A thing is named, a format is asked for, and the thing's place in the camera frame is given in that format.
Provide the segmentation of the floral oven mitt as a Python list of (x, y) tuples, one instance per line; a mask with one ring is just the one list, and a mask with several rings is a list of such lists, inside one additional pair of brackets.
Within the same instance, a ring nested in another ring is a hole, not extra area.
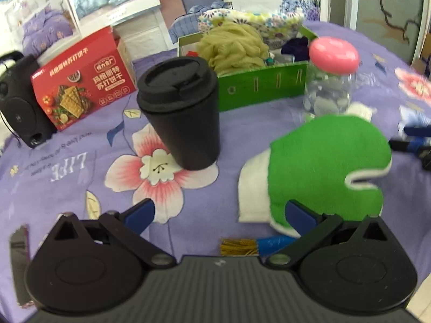
[(287, 13), (251, 13), (218, 8), (200, 15), (197, 25), (200, 33), (207, 33), (227, 22), (247, 24), (260, 33), (271, 50), (275, 50), (297, 37), (304, 19), (305, 15), (301, 9)]

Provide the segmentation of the green mesh bath sponge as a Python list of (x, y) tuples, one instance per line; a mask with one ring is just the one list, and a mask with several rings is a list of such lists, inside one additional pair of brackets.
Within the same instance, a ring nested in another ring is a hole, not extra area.
[(197, 53), (218, 76), (263, 68), (270, 57), (269, 47), (254, 27), (233, 22), (205, 33)]

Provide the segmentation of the green white bath mitt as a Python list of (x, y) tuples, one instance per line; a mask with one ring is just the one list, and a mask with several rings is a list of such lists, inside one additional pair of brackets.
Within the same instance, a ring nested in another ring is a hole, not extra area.
[(391, 167), (388, 140), (370, 121), (351, 114), (317, 117), (246, 161), (238, 179), (238, 220), (268, 223), (297, 238), (297, 226), (285, 215), (290, 200), (346, 221), (379, 216), (384, 195), (372, 181)]

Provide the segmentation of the purple floral tablecloth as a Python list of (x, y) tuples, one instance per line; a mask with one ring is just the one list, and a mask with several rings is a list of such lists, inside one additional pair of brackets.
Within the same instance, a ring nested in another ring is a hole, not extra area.
[[(354, 101), (373, 109), (372, 122), (386, 136), (397, 133), (399, 108), (430, 114), (430, 107), (399, 88), (395, 69), (406, 64), (365, 35), (333, 23), (307, 22), (319, 36), (345, 39), (358, 49), (360, 73), (368, 81), (354, 90)], [(118, 191), (108, 170), (123, 155), (133, 155), (132, 136), (147, 125), (145, 117), (126, 117), (136, 109), (135, 95), (115, 101), (89, 118), (55, 134), (37, 149), (11, 139), (1, 156), (1, 313), (24, 322), (34, 313), (19, 306), (12, 278), (9, 238), (29, 228), (29, 248), (40, 242), (58, 216), (88, 215), (87, 195), (103, 212), (132, 205), (133, 190)], [(302, 121), (301, 98), (281, 99), (221, 114), (218, 178), (200, 189), (183, 190), (181, 212), (164, 224), (154, 223), (144, 237), (176, 257), (218, 254), (222, 238), (266, 238), (266, 223), (238, 222), (237, 181), (243, 164)], [(395, 154), (387, 176), (376, 181), (384, 194), (382, 216), (416, 266), (418, 277), (430, 274), (430, 174), (412, 155)]]

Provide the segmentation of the dark maroon packet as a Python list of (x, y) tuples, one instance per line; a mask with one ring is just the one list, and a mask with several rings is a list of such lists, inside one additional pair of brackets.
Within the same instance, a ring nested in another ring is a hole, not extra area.
[(9, 256), (18, 305), (21, 308), (31, 307), (34, 303), (26, 289), (26, 269), (30, 263), (28, 225), (22, 224), (9, 237)]

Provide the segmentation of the pink lid plastic jar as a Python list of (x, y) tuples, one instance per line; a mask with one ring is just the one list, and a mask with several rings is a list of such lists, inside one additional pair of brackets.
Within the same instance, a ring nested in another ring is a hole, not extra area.
[(309, 47), (304, 121), (343, 114), (351, 103), (360, 57), (353, 44), (335, 37), (318, 37)]

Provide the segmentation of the cartoon painted door panel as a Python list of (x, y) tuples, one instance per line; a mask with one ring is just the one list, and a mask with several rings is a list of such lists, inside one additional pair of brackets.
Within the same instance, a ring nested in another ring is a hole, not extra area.
[(410, 64), (425, 32), (428, 0), (351, 0), (350, 27)]

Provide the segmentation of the dark purple scrunchie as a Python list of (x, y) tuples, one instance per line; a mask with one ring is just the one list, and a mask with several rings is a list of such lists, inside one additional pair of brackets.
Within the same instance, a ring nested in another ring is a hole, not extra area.
[(309, 40), (307, 37), (290, 39), (280, 50), (283, 55), (292, 55), (296, 62), (309, 61)]

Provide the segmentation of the green white cardboard box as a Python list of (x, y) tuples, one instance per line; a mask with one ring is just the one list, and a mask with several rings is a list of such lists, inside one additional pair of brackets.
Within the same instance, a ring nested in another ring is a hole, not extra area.
[[(181, 37), (178, 56), (197, 51), (202, 33)], [(300, 96), (305, 92), (307, 61), (269, 65), (260, 69), (218, 76), (218, 107), (221, 112), (261, 104), (277, 99)]]

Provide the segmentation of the black speaker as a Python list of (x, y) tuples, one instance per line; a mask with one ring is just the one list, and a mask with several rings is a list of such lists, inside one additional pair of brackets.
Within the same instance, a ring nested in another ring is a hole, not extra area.
[(11, 51), (1, 56), (1, 63), (12, 61), (1, 74), (1, 114), (14, 132), (30, 148), (47, 142), (57, 132), (38, 104), (31, 77), (39, 69), (34, 56)]

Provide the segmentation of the black lidded coffee cup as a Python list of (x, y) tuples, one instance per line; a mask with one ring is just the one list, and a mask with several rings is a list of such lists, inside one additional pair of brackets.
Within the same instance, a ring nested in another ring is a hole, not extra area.
[(180, 56), (156, 64), (137, 81), (142, 113), (180, 167), (199, 171), (221, 151), (218, 78), (206, 60)]

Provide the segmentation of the red cracker box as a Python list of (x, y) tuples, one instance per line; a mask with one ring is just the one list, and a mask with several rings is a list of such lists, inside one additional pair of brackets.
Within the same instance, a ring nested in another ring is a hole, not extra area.
[(63, 51), (31, 81), (39, 106), (59, 131), (136, 90), (130, 54), (111, 26)]

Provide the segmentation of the red pompom ball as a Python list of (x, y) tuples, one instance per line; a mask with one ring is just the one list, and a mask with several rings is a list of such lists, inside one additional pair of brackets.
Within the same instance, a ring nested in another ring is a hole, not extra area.
[(199, 57), (199, 53), (195, 51), (188, 51), (186, 56), (188, 57)]

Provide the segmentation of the purple bedding poster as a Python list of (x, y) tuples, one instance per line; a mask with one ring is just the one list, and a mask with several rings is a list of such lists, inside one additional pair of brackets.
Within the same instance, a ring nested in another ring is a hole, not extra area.
[(38, 58), (54, 44), (78, 34), (66, 0), (15, 0), (5, 10), (6, 26), (24, 56)]

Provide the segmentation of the blue handled brass brush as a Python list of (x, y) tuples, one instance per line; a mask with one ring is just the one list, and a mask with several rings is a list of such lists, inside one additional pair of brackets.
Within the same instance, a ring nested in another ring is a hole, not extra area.
[(223, 238), (220, 244), (222, 257), (268, 257), (293, 244), (296, 238), (277, 235), (267, 238)]

